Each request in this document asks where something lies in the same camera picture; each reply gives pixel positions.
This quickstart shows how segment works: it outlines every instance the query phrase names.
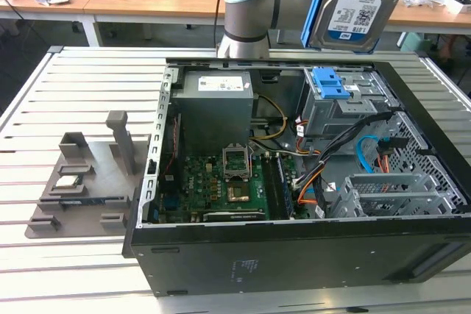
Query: hard drive label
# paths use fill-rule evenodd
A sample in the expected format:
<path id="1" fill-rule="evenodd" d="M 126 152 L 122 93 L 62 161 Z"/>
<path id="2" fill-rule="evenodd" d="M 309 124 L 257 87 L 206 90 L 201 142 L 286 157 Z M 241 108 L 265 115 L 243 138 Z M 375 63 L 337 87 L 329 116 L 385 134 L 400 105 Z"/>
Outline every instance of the hard drive label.
<path id="1" fill-rule="evenodd" d="M 339 40 L 359 40 L 373 24 L 381 0 L 339 0 L 329 23 L 329 35 Z"/>

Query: chip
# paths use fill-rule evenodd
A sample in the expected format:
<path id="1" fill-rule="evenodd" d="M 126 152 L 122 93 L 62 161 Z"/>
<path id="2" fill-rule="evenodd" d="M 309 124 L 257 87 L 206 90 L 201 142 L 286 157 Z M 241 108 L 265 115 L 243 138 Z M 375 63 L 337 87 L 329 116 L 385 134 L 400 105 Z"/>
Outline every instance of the chip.
<path id="1" fill-rule="evenodd" d="M 227 183 L 228 202 L 248 202 L 250 201 L 250 187 L 248 182 Z"/>

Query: connector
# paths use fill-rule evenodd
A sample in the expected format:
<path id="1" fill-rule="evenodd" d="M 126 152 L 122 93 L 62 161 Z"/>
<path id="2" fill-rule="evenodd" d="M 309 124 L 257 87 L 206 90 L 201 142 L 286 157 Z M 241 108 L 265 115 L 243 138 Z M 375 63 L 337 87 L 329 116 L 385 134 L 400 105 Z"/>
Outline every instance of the connector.
<path id="1" fill-rule="evenodd" d="M 408 138 L 383 138 L 378 141 L 376 151 L 380 156 L 394 154 L 394 149 L 405 149 L 409 142 Z"/>

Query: wooden desk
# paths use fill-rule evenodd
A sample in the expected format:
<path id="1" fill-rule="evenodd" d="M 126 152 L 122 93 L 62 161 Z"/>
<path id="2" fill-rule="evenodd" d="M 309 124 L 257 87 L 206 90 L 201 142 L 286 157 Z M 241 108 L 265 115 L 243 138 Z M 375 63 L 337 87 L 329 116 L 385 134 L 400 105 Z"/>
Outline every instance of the wooden desk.
<path id="1" fill-rule="evenodd" d="M 172 18 L 214 19 L 217 0 L 90 0 L 85 14 L 94 15 L 143 15 Z M 219 12 L 224 16 L 224 0 Z M 192 24 L 185 20 L 181 24 Z"/>
<path id="2" fill-rule="evenodd" d="M 100 46 L 99 22 L 144 24 L 144 37 L 150 38 L 150 24 L 212 25 L 217 0 L 71 0 L 50 7 L 34 0 L 11 1 L 27 19 L 82 22 L 90 46 Z M 224 13 L 221 0 L 218 24 L 224 24 Z M 0 18 L 18 16 L 0 0 Z M 471 35 L 471 14 L 452 15 L 441 6 L 407 8 L 399 0 L 385 31 Z"/>
<path id="3" fill-rule="evenodd" d="M 399 0 L 385 31 L 469 35 L 471 14 L 450 14 L 438 4 L 435 7 L 406 7 Z"/>

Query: aluminum extrusion table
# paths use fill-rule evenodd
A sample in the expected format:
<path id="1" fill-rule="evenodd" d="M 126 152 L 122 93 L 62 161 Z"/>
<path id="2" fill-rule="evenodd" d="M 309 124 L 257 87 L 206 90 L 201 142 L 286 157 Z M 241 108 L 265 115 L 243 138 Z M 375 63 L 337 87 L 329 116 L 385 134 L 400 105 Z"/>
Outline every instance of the aluminum extrusion table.
<path id="1" fill-rule="evenodd" d="M 0 313 L 471 312 L 471 255 L 422 284 L 157 299 L 123 237 L 28 239 L 26 222 L 59 157 L 64 132 L 112 140 L 108 110 L 127 110 L 146 139 L 166 57 L 214 57 L 207 49 L 67 48 L 48 53 L 0 118 Z M 273 58 L 365 61 L 345 52 L 274 50 Z M 377 52 L 392 64 L 471 163 L 471 102 L 428 59 Z"/>

